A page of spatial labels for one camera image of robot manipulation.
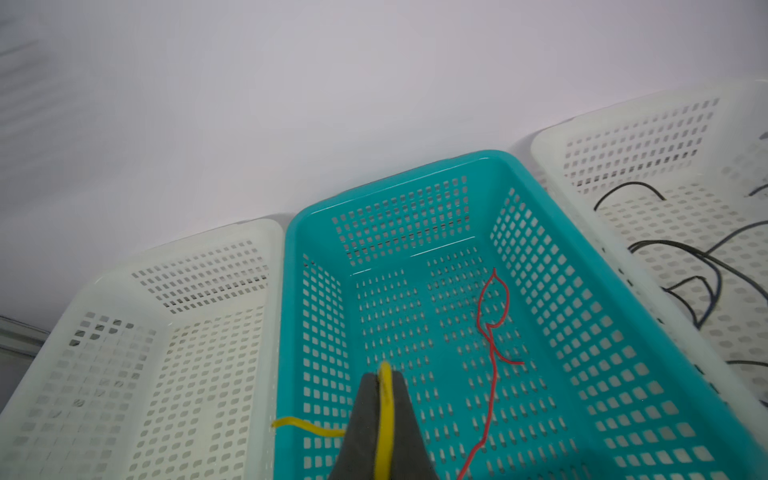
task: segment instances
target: teal basket rim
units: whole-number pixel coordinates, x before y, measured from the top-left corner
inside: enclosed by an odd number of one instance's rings
[[[538,185],[538,182],[531,176],[530,172],[523,167],[517,158],[504,151],[477,151],[460,157],[423,165],[400,174],[392,175],[391,177],[346,190],[341,194],[304,208],[293,218],[286,232],[277,418],[296,414],[292,410],[293,401],[296,398],[296,383],[292,379],[297,371],[297,343],[294,341],[297,335],[297,324],[294,320],[298,318],[296,316],[295,295],[297,294],[296,279],[298,277],[296,266],[297,262],[301,261],[300,253],[296,251],[297,231],[300,224],[311,215],[357,200],[360,197],[377,194],[391,187],[478,161],[505,162],[515,176],[524,180],[529,186],[533,186],[528,194],[541,210],[550,217],[552,227],[559,229],[561,235],[571,240],[573,253],[570,256],[576,256],[582,263],[589,264],[600,286],[610,291],[617,303],[623,303],[627,306],[624,321],[632,323],[637,329],[637,333],[641,335],[648,345],[657,346],[655,354],[667,366],[669,375],[688,393],[690,399],[695,399],[695,402],[686,404],[686,407],[696,409],[702,417],[712,419],[710,423],[712,430],[723,439],[723,443],[734,445],[732,449],[733,456],[738,458],[742,465],[757,468],[754,472],[756,476],[753,478],[768,478],[768,455],[760,448],[749,431],[704,381],[700,372],[674,345],[672,340],[657,324],[656,320],[640,304],[639,300],[635,298],[600,254],[589,244],[587,239],[584,238],[571,220],[562,212],[555,201]],[[291,379],[291,381],[281,382],[281,378]],[[291,474],[288,472],[290,469],[288,466],[289,462],[278,461],[278,458],[283,456],[282,454],[294,453],[290,444],[291,438],[289,432],[278,431],[276,434],[274,467],[276,478],[279,478],[281,475],[288,475],[288,478],[291,478]]]

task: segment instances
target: yellow wire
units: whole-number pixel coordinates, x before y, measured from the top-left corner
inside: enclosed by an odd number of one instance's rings
[[[392,367],[382,362],[379,367],[379,437],[373,459],[373,480],[389,480],[392,451],[395,449],[395,393],[392,389]],[[291,425],[321,437],[343,437],[344,430],[321,429],[296,417],[283,417],[272,422],[275,429]]]
[[[389,480],[392,450],[395,448],[395,395],[392,391],[392,367],[379,367],[379,439],[373,460],[373,480]]]
[[[321,437],[343,437],[345,433],[344,430],[321,429],[319,426],[313,425],[296,417],[283,417],[272,422],[272,427],[274,428],[282,427],[285,425],[291,425]]]

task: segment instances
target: perforated basket wall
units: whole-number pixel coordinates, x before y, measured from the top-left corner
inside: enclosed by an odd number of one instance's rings
[[[282,260],[254,220],[86,286],[0,416],[0,478],[271,478]]]
[[[768,361],[765,300],[723,271],[722,298],[699,333],[683,304],[659,286],[692,275],[715,285],[712,270],[672,247],[644,248],[634,257],[626,251],[635,241],[654,239],[707,250],[737,228],[766,219],[768,190],[748,194],[768,183],[768,84],[732,81],[633,100],[547,129],[532,152],[558,205],[768,447],[768,410],[757,401],[768,402],[768,369],[720,360]],[[625,187],[592,211],[611,188],[633,180],[656,187],[666,200],[643,187]],[[759,227],[713,255],[765,286],[766,242]],[[677,293],[701,318],[710,303],[702,283]]]
[[[491,439],[473,478],[762,478],[756,443],[508,154],[479,152],[304,210],[286,241],[278,415],[343,428],[357,384],[402,371],[440,478],[480,439],[488,346],[473,310],[511,288]],[[492,285],[484,320],[502,314]],[[281,429],[276,475],[325,478],[340,442]]]

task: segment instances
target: red wire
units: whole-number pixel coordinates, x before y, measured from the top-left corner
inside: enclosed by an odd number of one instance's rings
[[[485,291],[488,289],[488,286],[493,282],[493,279],[496,279],[503,287],[504,290],[507,293],[507,301],[504,304],[504,314],[502,315],[502,319],[500,319],[497,323],[486,323],[485,325],[488,327],[488,332],[482,328],[480,325],[480,315],[481,315],[481,306],[482,301],[485,298]],[[498,380],[498,367],[496,366],[496,356],[503,360],[506,363],[509,363],[510,365],[524,365],[525,362],[518,362],[514,360],[506,359],[496,348],[496,343],[493,340],[493,332],[491,331],[494,328],[500,327],[504,320],[507,318],[507,313],[509,313],[509,288],[507,287],[507,284],[504,283],[504,281],[500,278],[498,278],[498,275],[496,275],[496,269],[493,269],[493,274],[491,275],[491,278],[488,279],[487,282],[485,282],[485,286],[482,287],[482,291],[480,292],[480,299],[478,300],[478,312],[477,316],[475,318],[478,331],[481,335],[485,337],[485,339],[488,341],[488,344],[490,346],[490,356],[491,356],[491,365],[493,365],[493,380],[491,381],[491,398],[488,401],[488,415],[485,417],[485,426],[483,428],[482,438],[480,441],[475,445],[472,450],[469,453],[469,456],[467,457],[467,461],[464,463],[464,467],[462,467],[462,470],[458,473],[458,477],[456,480],[462,480],[464,478],[464,475],[467,474],[467,471],[469,470],[469,465],[472,463],[472,460],[475,458],[475,454],[478,452],[480,448],[482,448],[483,445],[485,445],[485,442],[488,440],[488,430],[491,428],[491,417],[493,416],[493,399],[496,396],[496,381]]]

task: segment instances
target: teal basket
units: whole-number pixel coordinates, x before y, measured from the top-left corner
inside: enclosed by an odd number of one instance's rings
[[[345,428],[360,377],[402,372],[440,479],[482,435],[475,329],[509,285],[491,435],[466,478],[768,478],[760,447],[511,155],[439,161],[313,205],[286,239],[278,417]],[[502,314],[493,283],[483,321]],[[275,478],[326,478],[339,439],[279,429]]]

